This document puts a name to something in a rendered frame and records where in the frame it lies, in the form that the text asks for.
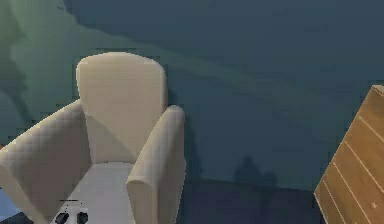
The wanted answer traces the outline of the light wooden chest of drawers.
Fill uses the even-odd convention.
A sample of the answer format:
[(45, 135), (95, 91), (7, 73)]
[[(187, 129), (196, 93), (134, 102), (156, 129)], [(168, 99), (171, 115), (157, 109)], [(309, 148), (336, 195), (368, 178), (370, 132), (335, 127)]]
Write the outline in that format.
[(368, 91), (313, 195), (325, 224), (384, 224), (384, 85)]

